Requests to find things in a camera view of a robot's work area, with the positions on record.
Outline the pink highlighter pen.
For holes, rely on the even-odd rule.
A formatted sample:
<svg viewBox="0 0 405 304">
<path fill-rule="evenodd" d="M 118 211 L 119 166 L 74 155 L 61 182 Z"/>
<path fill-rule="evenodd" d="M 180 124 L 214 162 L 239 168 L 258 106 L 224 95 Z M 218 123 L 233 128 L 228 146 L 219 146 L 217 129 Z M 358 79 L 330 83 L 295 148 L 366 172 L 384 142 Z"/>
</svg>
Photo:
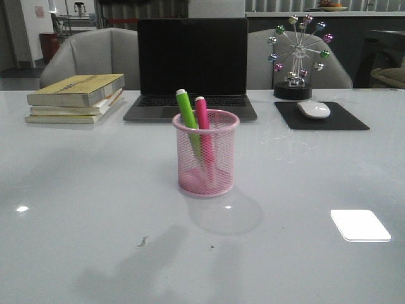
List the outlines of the pink highlighter pen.
<svg viewBox="0 0 405 304">
<path fill-rule="evenodd" d="M 199 129 L 202 130 L 209 130 L 209 118 L 206 106 L 206 100 L 202 96 L 198 96 L 195 99 L 196 103 L 196 113 L 197 113 L 197 120 Z M 209 134 L 202 134 L 201 135 L 201 150 L 203 154 L 204 166 L 207 176 L 207 185 L 210 188 L 214 188 L 215 186 L 215 158 L 213 154 L 213 146 L 211 136 Z"/>
</svg>

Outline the green highlighter pen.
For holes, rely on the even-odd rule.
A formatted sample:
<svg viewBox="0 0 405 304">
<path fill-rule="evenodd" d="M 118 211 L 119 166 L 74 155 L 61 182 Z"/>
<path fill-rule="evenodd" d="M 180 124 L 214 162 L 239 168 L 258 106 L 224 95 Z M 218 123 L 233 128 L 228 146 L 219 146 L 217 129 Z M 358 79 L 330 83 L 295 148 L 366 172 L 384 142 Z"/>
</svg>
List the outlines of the green highlighter pen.
<svg viewBox="0 0 405 304">
<path fill-rule="evenodd" d="M 178 89 L 176 92 L 176 99 L 182 114 L 184 125 L 190 129 L 198 129 L 198 124 L 194 117 L 194 112 L 192 111 L 187 91 L 185 89 Z M 201 162 L 201 142 L 199 134 L 188 133 L 188 135 L 194 156 L 198 162 Z"/>
</svg>

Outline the pink mesh pen holder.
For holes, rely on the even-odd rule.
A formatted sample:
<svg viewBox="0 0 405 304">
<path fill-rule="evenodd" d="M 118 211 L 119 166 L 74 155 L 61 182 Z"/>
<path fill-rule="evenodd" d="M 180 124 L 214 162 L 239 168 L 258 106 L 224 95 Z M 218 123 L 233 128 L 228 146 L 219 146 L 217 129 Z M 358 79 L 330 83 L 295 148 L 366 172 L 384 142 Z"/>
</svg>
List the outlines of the pink mesh pen holder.
<svg viewBox="0 0 405 304">
<path fill-rule="evenodd" d="M 186 127 L 180 114 L 172 124 L 177 135 L 178 186 L 190 196 L 212 198 L 234 185 L 234 135 L 239 118 L 208 110 L 209 129 Z"/>
</svg>

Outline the grey laptop computer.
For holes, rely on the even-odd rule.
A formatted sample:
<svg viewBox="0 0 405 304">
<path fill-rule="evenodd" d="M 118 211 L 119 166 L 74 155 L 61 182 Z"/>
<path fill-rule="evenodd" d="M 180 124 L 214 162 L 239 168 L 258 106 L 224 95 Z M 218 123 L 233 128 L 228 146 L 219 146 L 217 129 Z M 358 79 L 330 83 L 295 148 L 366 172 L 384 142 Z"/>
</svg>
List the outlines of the grey laptop computer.
<svg viewBox="0 0 405 304">
<path fill-rule="evenodd" d="M 144 19 L 137 31 L 140 96 L 124 121 L 170 123 L 178 89 L 191 103 L 202 96 L 209 109 L 257 119 L 246 95 L 247 18 Z"/>
</svg>

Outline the middle cream book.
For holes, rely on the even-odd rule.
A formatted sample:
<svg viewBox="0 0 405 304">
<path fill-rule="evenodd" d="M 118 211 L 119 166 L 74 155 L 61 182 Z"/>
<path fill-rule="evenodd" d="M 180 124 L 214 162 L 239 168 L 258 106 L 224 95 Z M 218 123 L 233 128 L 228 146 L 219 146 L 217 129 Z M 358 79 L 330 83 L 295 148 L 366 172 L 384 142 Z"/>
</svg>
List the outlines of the middle cream book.
<svg viewBox="0 0 405 304">
<path fill-rule="evenodd" d="M 38 116 L 103 115 L 121 98 L 122 92 L 123 89 L 119 89 L 90 107 L 31 106 L 30 114 Z"/>
</svg>

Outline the cream book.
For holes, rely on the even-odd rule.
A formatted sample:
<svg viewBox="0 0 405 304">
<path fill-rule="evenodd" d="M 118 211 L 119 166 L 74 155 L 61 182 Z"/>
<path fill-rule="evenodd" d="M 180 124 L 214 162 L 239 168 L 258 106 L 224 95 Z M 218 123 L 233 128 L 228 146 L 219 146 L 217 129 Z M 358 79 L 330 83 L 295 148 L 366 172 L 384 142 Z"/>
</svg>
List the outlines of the cream book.
<svg viewBox="0 0 405 304">
<path fill-rule="evenodd" d="M 31 106 L 30 114 L 38 116 L 103 115 L 121 98 L 122 92 L 123 89 L 119 89 L 90 107 Z"/>
<path fill-rule="evenodd" d="M 40 124 L 94 124 L 102 116 L 103 115 L 38 116 L 29 114 L 28 116 L 25 117 L 25 121 L 27 123 L 40 123 Z"/>
</svg>

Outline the white computer mouse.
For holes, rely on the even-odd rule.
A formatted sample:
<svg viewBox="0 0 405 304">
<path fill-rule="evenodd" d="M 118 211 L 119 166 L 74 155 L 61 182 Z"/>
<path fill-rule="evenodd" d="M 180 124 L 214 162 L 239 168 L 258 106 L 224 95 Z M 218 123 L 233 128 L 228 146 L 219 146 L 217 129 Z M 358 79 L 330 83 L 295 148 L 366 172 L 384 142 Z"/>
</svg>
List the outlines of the white computer mouse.
<svg viewBox="0 0 405 304">
<path fill-rule="evenodd" d="M 318 101 L 301 101 L 296 103 L 298 110 L 307 118 L 323 119 L 330 116 L 329 107 Z"/>
</svg>

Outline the top yellow book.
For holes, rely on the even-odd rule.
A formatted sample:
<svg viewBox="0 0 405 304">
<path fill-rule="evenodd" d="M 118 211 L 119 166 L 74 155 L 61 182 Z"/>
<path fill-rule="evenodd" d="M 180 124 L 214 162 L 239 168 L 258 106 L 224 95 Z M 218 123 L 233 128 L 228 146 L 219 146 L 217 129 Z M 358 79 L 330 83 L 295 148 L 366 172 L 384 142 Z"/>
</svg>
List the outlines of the top yellow book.
<svg viewBox="0 0 405 304">
<path fill-rule="evenodd" d="M 125 86 L 122 73 L 74 75 L 27 96 L 32 106 L 90 107 Z"/>
</svg>

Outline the ferris wheel desk ornament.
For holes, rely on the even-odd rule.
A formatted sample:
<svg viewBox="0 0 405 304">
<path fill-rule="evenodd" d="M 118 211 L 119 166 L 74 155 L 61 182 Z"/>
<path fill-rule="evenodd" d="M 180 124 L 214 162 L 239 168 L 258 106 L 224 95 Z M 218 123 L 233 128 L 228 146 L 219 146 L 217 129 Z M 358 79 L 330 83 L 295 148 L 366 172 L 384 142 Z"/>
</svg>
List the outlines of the ferris wheel desk ornament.
<svg viewBox="0 0 405 304">
<path fill-rule="evenodd" d="M 294 28 L 294 38 L 289 38 L 285 33 L 285 27 L 279 25 L 275 29 L 276 35 L 268 38 L 268 44 L 274 46 L 279 43 L 279 38 L 285 37 L 287 42 L 284 44 L 289 48 L 286 53 L 277 54 L 271 53 L 268 55 L 268 61 L 273 64 L 273 70 L 280 72 L 284 68 L 286 61 L 291 62 L 291 67 L 284 80 L 274 84 L 274 96 L 287 100 L 305 100 L 312 96 L 312 87 L 306 82 L 309 75 L 309 70 L 304 67 L 303 60 L 309 59 L 309 52 L 316 53 L 321 59 L 326 59 L 331 55 L 331 52 L 326 49 L 316 51 L 312 48 L 318 42 L 329 43 L 333 40 L 332 34 L 325 34 L 316 42 L 309 43 L 308 40 L 313 38 L 314 34 L 306 34 L 308 25 L 313 21 L 313 16 L 310 14 L 299 18 L 297 15 L 289 17 L 289 24 Z M 313 68 L 320 71 L 325 64 L 318 60 L 311 60 Z"/>
</svg>

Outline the bottom cream book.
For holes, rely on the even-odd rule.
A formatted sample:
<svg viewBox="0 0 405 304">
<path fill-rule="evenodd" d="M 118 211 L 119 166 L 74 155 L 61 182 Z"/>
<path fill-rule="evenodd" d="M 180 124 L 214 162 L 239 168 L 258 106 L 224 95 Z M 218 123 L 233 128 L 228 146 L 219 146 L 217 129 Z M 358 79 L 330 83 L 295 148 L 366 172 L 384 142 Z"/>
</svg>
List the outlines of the bottom cream book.
<svg viewBox="0 0 405 304">
<path fill-rule="evenodd" d="M 29 114 L 28 116 L 25 117 L 25 121 L 27 123 L 40 123 L 40 124 L 94 124 L 102 116 L 103 115 L 38 116 Z"/>
</svg>

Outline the red trash bin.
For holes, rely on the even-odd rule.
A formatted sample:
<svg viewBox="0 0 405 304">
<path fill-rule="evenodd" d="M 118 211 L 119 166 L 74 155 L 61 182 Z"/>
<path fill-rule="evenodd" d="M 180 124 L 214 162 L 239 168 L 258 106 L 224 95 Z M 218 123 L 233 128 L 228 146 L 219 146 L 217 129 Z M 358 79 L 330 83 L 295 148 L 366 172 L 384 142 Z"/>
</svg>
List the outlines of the red trash bin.
<svg viewBox="0 0 405 304">
<path fill-rule="evenodd" d="M 59 49 L 58 35 L 50 32 L 40 33 L 39 39 L 44 62 L 48 64 Z"/>
</svg>

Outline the fruit bowl on counter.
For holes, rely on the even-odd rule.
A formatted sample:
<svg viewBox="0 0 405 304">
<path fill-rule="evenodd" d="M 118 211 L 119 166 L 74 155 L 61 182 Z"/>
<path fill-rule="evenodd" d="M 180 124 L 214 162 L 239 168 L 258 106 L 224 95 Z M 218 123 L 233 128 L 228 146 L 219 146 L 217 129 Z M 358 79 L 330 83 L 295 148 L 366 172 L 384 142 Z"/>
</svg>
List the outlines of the fruit bowl on counter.
<svg viewBox="0 0 405 304">
<path fill-rule="evenodd" d="M 319 0 L 318 7 L 319 9 L 327 12 L 343 11 L 347 9 L 347 7 L 343 6 L 341 3 L 335 3 L 329 0 Z"/>
</svg>

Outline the olive cushion at right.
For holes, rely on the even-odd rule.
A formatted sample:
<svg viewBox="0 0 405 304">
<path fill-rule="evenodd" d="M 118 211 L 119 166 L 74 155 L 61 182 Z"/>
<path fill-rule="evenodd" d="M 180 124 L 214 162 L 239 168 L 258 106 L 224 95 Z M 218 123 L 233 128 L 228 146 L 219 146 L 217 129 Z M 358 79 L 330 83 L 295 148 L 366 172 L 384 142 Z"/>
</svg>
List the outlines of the olive cushion at right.
<svg viewBox="0 0 405 304">
<path fill-rule="evenodd" d="M 377 79 L 379 83 L 404 89 L 404 68 L 376 68 L 371 71 L 371 77 Z"/>
</svg>

